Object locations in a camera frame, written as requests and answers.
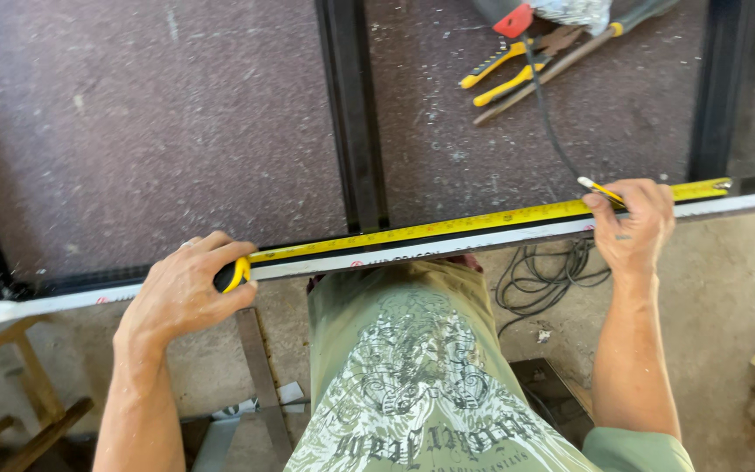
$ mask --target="tape measure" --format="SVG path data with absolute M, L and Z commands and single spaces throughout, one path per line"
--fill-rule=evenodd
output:
M 727 195 L 730 187 L 729 177 L 702 180 L 672 186 L 675 201 L 697 200 Z M 249 281 L 250 263 L 267 260 L 281 260 L 288 257 L 324 253 L 336 250 L 349 250 L 372 244 L 395 243 L 409 239 L 428 238 L 445 234 L 462 233 L 477 229 L 499 228 L 527 222 L 538 222 L 549 219 L 560 219 L 586 215 L 590 209 L 581 200 L 561 201 L 538 207 L 520 208 L 506 212 L 488 213 L 464 219 L 452 219 L 407 228 L 390 229 L 377 233 L 358 234 L 345 238 L 329 239 L 316 243 L 296 244 L 274 250 L 258 251 L 237 260 L 235 264 L 227 264 L 215 276 L 215 286 L 220 292 L 228 292 L 238 285 Z

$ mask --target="green t-shirt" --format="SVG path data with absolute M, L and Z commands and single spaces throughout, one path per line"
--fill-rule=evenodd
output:
M 482 275 L 445 261 L 330 274 L 310 293 L 313 416 L 285 470 L 692 470 L 666 434 L 584 453 L 527 405 Z

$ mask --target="hand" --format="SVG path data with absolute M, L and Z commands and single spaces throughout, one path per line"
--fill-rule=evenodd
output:
M 611 202 L 589 193 L 582 201 L 596 218 L 596 247 L 615 278 L 655 273 L 660 249 L 675 229 L 672 189 L 650 179 L 618 180 L 605 186 L 623 198 L 630 213 L 616 219 Z
M 141 292 L 121 319 L 115 342 L 164 349 L 183 334 L 212 327 L 255 298 L 258 283 L 249 281 L 219 293 L 214 276 L 224 265 L 255 252 L 223 231 L 196 237 L 150 268 Z

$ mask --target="plastic bag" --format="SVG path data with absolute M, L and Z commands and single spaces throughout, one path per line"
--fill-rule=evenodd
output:
M 529 0 L 534 14 L 558 24 L 585 24 L 590 34 L 607 28 L 612 0 Z

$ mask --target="yellow pencil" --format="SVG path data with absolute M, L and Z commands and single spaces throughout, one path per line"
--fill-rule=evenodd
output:
M 611 201 L 611 203 L 615 203 L 621 207 L 625 207 L 625 203 L 623 202 L 623 198 L 618 196 L 616 193 L 613 193 L 612 191 L 609 191 L 607 188 L 602 187 L 601 185 L 593 182 L 592 180 L 588 179 L 587 177 L 579 177 L 578 181 L 583 186 L 593 190 L 593 192 L 598 193 L 600 195 L 603 195 L 605 198 Z

